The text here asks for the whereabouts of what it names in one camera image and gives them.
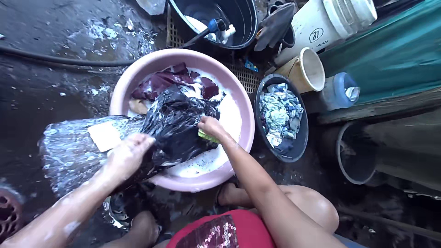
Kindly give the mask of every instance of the green scrub brush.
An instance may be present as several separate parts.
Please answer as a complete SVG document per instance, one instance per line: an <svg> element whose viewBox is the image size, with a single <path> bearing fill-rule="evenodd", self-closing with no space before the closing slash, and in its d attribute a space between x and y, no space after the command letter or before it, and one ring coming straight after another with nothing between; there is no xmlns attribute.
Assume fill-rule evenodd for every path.
<svg viewBox="0 0 441 248"><path fill-rule="evenodd" d="M218 144L221 143L218 139L216 139L214 137L211 137L210 135L204 133L204 131L202 131L202 129L199 129L198 136L203 138L203 139L207 139L207 140L209 140L211 142L215 142L215 143L218 143Z"/></svg>

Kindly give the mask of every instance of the water hose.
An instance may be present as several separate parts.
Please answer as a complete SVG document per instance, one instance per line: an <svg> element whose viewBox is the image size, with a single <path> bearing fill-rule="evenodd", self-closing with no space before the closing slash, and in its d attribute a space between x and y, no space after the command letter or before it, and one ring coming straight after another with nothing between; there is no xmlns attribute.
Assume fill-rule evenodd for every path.
<svg viewBox="0 0 441 248"><path fill-rule="evenodd" d="M225 31L226 25L225 22L221 19L212 19L208 24L208 28L203 32L197 34L187 43L183 44L179 48L187 48L193 45L198 39L204 38L207 34L215 33L217 31ZM70 64L77 66L91 66L91 67L119 67L119 66L128 66L133 64L136 60L120 60L120 61L90 61L90 60L75 60L68 58L55 57L51 55L44 55L39 53L22 51L20 49L15 49L6 46L0 46L0 53L15 55L19 57L24 57L33 60L52 62L58 64Z"/></svg>

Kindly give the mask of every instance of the hand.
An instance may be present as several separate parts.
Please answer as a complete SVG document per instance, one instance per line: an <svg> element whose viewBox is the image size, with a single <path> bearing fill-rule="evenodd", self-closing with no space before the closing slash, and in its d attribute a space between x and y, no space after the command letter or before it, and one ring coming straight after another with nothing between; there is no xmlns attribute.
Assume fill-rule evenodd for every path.
<svg viewBox="0 0 441 248"><path fill-rule="evenodd" d="M103 173L118 182L127 180L139 169L144 154L154 143L155 139L144 133L129 135L109 152Z"/></svg>
<svg viewBox="0 0 441 248"><path fill-rule="evenodd" d="M220 140L221 143L231 138L230 134L225 131L221 123L213 117L202 116L201 122L198 123L198 127L202 129L207 135L210 135Z"/></svg>

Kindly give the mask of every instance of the white bucket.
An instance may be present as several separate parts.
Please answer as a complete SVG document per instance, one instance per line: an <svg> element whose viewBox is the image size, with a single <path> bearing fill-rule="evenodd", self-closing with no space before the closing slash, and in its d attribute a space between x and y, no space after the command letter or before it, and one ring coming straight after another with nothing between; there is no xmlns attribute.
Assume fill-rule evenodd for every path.
<svg viewBox="0 0 441 248"><path fill-rule="evenodd" d="M281 66L304 47L319 51L368 27L377 19L372 0L309 0L293 17L295 44L275 58Z"/></svg>
<svg viewBox="0 0 441 248"><path fill-rule="evenodd" d="M299 93L321 91L325 85L325 70L317 53L309 47L300 55L276 70L277 74L287 77Z"/></svg>

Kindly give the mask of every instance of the person's left hand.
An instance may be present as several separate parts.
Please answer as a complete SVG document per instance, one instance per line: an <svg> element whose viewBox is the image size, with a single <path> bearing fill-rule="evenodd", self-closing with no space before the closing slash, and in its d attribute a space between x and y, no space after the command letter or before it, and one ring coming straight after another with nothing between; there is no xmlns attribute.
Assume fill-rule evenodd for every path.
<svg viewBox="0 0 441 248"><path fill-rule="evenodd" d="M129 135L109 152L103 173L119 182L127 180L139 169L144 154L154 143L155 139L144 133Z"/></svg>

